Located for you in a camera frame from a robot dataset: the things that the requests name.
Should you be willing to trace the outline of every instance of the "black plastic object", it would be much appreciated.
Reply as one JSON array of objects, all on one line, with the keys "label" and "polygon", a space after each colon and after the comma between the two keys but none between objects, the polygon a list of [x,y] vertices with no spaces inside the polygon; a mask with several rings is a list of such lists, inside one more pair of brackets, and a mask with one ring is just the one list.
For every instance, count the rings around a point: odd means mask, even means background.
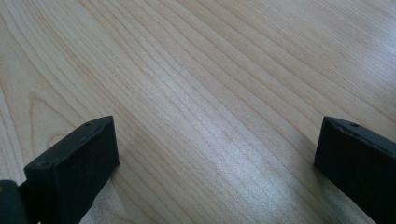
[{"label": "black plastic object", "polygon": [[315,166],[376,223],[396,223],[396,144],[358,124],[323,119]]},{"label": "black plastic object", "polygon": [[119,164],[113,118],[87,122],[24,168],[19,195],[0,182],[0,223],[79,223]]}]

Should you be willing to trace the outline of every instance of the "black block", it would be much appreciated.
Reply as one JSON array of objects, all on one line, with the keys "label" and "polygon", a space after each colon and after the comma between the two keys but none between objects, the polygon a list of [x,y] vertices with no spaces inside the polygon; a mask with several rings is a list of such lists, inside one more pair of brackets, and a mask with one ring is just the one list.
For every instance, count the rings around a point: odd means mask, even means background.
[{"label": "black block", "polygon": [[81,125],[30,162],[24,171],[41,223],[79,223],[119,164],[112,117]]},{"label": "black block", "polygon": [[396,223],[396,144],[325,117],[315,166],[376,223]]}]

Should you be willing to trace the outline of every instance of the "light wooden table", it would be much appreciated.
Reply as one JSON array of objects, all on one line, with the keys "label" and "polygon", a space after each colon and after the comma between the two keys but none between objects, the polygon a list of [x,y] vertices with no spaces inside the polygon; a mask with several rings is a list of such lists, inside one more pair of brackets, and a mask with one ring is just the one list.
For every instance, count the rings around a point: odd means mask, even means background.
[{"label": "light wooden table", "polygon": [[0,2],[0,178],[81,123],[120,168],[82,223],[373,223],[313,168],[324,115],[396,141],[394,0]]}]

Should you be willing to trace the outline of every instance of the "wood grain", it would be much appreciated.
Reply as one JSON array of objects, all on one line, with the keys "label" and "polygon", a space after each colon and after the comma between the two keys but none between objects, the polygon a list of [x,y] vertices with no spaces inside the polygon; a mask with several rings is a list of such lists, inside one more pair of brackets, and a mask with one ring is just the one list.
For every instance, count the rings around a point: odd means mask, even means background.
[{"label": "wood grain", "polygon": [[0,178],[113,115],[82,223],[373,223],[313,168],[324,115],[396,141],[391,0],[0,1]]}]

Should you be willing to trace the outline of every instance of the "wooden surface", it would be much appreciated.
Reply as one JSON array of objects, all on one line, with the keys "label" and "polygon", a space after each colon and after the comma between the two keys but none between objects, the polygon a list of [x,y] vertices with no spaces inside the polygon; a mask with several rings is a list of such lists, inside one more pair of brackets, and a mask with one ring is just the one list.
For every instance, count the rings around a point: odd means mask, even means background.
[{"label": "wooden surface", "polygon": [[396,141],[394,0],[0,2],[0,178],[113,115],[82,223],[373,223],[313,168],[322,117]]}]

